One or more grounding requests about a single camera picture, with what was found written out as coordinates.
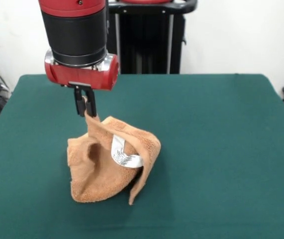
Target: white label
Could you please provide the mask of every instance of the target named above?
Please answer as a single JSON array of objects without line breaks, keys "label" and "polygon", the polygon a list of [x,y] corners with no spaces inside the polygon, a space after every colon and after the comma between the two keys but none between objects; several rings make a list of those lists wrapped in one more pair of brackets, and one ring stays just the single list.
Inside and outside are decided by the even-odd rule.
[{"label": "white label", "polygon": [[130,155],[124,153],[125,140],[117,135],[113,136],[111,155],[114,161],[128,168],[140,168],[143,166],[143,159],[139,155]]}]

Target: black cylindrical joint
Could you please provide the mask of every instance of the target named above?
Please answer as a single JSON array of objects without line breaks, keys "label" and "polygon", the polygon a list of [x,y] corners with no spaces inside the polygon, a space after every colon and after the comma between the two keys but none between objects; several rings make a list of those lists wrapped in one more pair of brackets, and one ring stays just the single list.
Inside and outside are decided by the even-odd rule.
[{"label": "black cylindrical joint", "polygon": [[49,45],[57,62],[86,67],[106,54],[106,8],[82,17],[57,17],[42,12]]}]

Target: table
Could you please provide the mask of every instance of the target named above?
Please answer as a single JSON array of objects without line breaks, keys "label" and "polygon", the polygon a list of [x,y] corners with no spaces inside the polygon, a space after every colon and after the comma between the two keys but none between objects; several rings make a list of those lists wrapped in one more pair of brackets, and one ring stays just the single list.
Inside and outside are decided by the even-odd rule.
[{"label": "table", "polygon": [[121,75],[101,117],[153,132],[148,182],[94,204],[70,195],[73,91],[21,77],[0,116],[0,238],[282,239],[284,104],[262,75]]}]

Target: black stand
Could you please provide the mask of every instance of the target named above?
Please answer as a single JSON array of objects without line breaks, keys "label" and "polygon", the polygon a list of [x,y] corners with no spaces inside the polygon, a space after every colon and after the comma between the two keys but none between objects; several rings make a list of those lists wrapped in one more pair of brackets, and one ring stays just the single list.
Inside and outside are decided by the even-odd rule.
[{"label": "black stand", "polygon": [[185,18],[197,0],[184,3],[109,3],[107,49],[121,74],[179,74]]}]

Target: white wall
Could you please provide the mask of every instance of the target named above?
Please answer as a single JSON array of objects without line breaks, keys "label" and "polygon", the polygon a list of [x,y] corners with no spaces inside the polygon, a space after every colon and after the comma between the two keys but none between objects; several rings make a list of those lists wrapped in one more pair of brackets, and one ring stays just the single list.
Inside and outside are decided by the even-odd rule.
[{"label": "white wall", "polygon": [[[284,86],[284,1],[198,0],[187,15],[182,73],[262,73]],[[0,73],[12,88],[44,73],[48,49],[38,0],[0,0]]]}]

